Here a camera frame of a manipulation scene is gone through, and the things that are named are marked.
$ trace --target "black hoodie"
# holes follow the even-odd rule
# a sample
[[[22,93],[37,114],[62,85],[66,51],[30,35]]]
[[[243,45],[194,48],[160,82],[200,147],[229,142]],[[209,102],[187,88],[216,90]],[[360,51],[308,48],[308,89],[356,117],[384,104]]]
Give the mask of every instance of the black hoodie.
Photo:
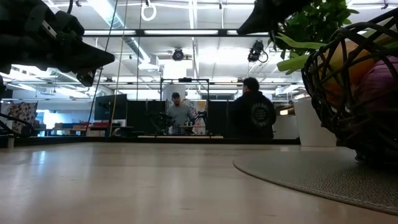
[[[260,91],[247,91],[235,100],[231,122],[242,138],[272,139],[276,114],[272,102]]]

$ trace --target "wicker basket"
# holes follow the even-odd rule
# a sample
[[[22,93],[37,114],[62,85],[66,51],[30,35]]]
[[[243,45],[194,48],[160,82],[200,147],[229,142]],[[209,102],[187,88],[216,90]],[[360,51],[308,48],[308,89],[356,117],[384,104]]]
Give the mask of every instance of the wicker basket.
[[[377,23],[389,18],[392,19],[385,25],[377,25]],[[305,87],[312,97],[312,106],[317,112],[322,125],[333,132],[339,140],[343,141],[345,146],[355,149],[359,160],[385,162],[389,159],[398,158],[395,155],[398,154],[398,128],[391,128],[381,122],[380,119],[387,114],[391,115],[391,113],[394,113],[396,119],[398,119],[398,106],[388,110],[380,110],[377,113],[368,111],[365,107],[366,104],[382,95],[374,96],[374,99],[362,102],[355,100],[349,78],[349,68],[351,66],[373,58],[374,60],[382,60],[388,66],[394,78],[394,83],[398,87],[397,70],[387,59],[388,56],[398,57],[398,48],[386,49],[373,42],[382,34],[398,40],[398,33],[390,30],[392,26],[398,27],[397,24],[398,9],[395,9],[369,22],[359,22],[339,28],[331,36],[330,43],[311,54],[305,64],[305,68],[302,69]],[[376,32],[368,38],[358,34],[359,31],[366,29],[374,29]],[[346,51],[346,40],[351,40],[358,44],[358,47],[349,54]],[[344,64],[339,70],[333,70],[329,62],[340,44],[343,51]],[[370,55],[357,58],[363,49],[370,52]],[[326,94],[333,94],[324,87],[325,82],[331,78],[335,79],[342,89],[342,95],[336,96],[339,98],[338,104],[326,100]],[[396,88],[391,91],[394,94],[398,93]],[[386,91],[383,95],[391,94],[391,91]]]

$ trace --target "black equipment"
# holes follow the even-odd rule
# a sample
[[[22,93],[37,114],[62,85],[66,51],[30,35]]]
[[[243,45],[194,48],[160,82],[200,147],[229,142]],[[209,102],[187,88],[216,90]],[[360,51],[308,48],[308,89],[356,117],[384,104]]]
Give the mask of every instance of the black equipment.
[[[83,42],[84,28],[66,12],[54,14],[41,0],[0,1],[0,72],[11,64],[57,68],[77,73],[92,86],[96,70],[114,61],[114,55]]]
[[[237,32],[242,35],[277,30],[279,22],[311,2],[312,0],[257,0],[252,13]]]
[[[95,98],[94,120],[109,120],[111,123],[114,107],[114,95],[98,96]],[[113,119],[126,119],[127,94],[116,95],[116,107]]]
[[[181,61],[183,59],[184,59],[184,53],[182,52],[182,49],[175,49],[173,53],[173,60]]]
[[[260,60],[262,54],[267,56],[267,59],[265,61]],[[268,61],[268,54],[264,51],[264,44],[262,43],[262,40],[256,40],[256,42],[253,44],[253,47],[250,49],[249,52],[248,61],[249,62],[260,61],[262,63]]]
[[[164,112],[157,114],[148,113],[148,117],[156,129],[155,135],[164,135],[167,132],[168,127],[171,127],[175,122],[171,116]]]

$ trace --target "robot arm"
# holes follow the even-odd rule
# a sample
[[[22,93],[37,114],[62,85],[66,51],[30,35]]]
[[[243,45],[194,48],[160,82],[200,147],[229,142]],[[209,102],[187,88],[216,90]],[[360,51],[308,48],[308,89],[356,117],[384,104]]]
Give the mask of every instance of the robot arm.
[[[49,67],[77,73],[92,86],[96,69],[114,61],[114,55],[83,42],[84,28],[66,12],[54,14],[41,0],[0,1],[0,72],[11,64]]]
[[[238,34],[270,32],[278,23],[314,0],[256,0],[254,9],[244,24],[237,30]]]

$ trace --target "hanging ring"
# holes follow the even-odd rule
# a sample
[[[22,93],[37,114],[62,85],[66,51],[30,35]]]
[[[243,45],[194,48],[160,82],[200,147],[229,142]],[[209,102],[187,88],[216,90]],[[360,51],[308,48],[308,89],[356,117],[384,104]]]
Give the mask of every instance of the hanging ring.
[[[152,8],[152,10],[153,10],[153,12],[152,12],[152,15],[150,16],[150,17],[146,17],[145,16],[145,9],[147,9],[147,8]],[[156,16],[156,7],[154,6],[154,5],[149,5],[149,6],[142,6],[142,9],[141,9],[141,17],[142,17],[142,19],[143,20],[145,20],[145,21],[151,21],[151,20],[153,20],[153,19],[155,19],[155,16]]]

